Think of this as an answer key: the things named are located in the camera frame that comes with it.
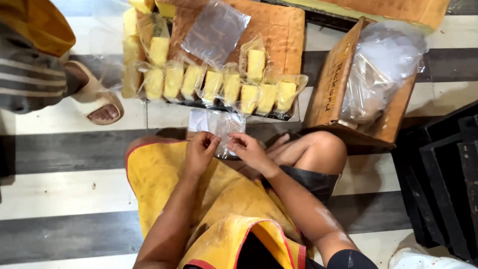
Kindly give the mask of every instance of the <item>person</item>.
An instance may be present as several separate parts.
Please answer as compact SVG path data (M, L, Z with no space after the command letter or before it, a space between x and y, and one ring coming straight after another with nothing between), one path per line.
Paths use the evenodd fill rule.
M92 123L122 117L119 99L83 64L59 63L76 39L50 1L0 0L0 6L0 109L29 113L71 96Z
M324 205L347 160L342 140L285 134L265 151L247 134L229 137L242 160L231 166L213 157L221 139L209 132L129 145L126 174L145 237L134 269L324 268L311 259L314 247L326 268L377 268Z

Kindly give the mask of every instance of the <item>striped floor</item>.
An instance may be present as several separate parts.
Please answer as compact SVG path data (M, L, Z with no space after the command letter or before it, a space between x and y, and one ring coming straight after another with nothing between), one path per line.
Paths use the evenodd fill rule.
M72 58L99 76L101 66L90 45L99 25L92 17L93 1L53 2L76 34ZM307 25L303 73L310 83L299 97L297 113L286 123L253 117L248 133L266 141L300 128L318 68L343 36ZM440 116L478 99L476 0L453 0L428 42L426 69L406 117ZM112 41L108 53L120 59L121 46ZM104 84L118 80L110 74ZM107 126L89 123L69 99L27 115L0 112L0 151L11 174L0 180L0 268L132 267L142 236L137 201L123 168L124 150L141 135L187 127L189 109L122 102L125 116ZM380 269L387 268L397 245L412 233L389 153L349 156L329 208Z

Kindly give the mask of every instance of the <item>yellow apron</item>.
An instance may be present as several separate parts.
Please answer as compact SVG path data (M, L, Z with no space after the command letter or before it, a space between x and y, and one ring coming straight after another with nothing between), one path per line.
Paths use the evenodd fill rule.
M138 199L144 237L181 176L186 144L146 144L126 156L126 173ZM305 268L306 248L300 232L277 196L260 181L248 180L215 158L198 185L190 228L178 268L235 269L249 232L284 269Z
M57 57L76 42L66 19L48 0L0 0L0 21L38 50Z

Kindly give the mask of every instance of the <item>red trim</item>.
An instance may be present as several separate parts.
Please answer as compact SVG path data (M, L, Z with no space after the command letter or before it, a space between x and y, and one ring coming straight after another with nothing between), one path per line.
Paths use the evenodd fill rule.
M135 151L136 149L138 149L142 146L147 146L147 145L152 145L152 144L174 144L174 143L180 143L180 142L184 142L184 141L186 141L186 140L178 140L178 141L174 141L174 142L148 142L148 143L144 143L144 144L139 144L139 145L135 146L134 148L132 148L131 150L128 151L128 153L126 154L126 156L124 158L124 168L126 169L126 179L128 180L130 188L133 190L134 196L136 198L137 198L136 193L134 192L134 189L131 186L130 178L128 177L128 158L130 157L131 153L133 153L133 151Z
M300 245L299 246L299 260L297 261L297 264L299 266L299 269L305 269L305 246Z
M186 265L194 265L202 269L216 269L214 266L210 265L207 261L192 259Z
M274 223L274 224L277 226L277 228L279 229L279 231L281 232L282 241L284 242L285 248L287 249L287 254L289 254L289 260L290 260L290 262L291 262L292 269L295 269L294 259L292 259L292 252L291 252L291 249L289 248L289 244L287 244L287 240L285 239L284 232L283 232L281 226L280 226L277 222L275 222L275 221L273 221L273 220L260 220L260 221L256 221L256 222L252 223L251 225L249 225L249 227L248 227L247 230L246 230L246 234L244 235L244 238L242 239L242 242L241 242L241 244L239 245L239 249L238 249L238 251L237 251L237 253L236 253L236 259L234 260L234 267L233 267L233 269L237 269L238 258L239 258L240 250L242 249L242 245L243 245L244 242L246 241L247 235L249 234L251 228L252 228L254 225L258 224L259 222L264 222L264 221L270 221L270 222Z

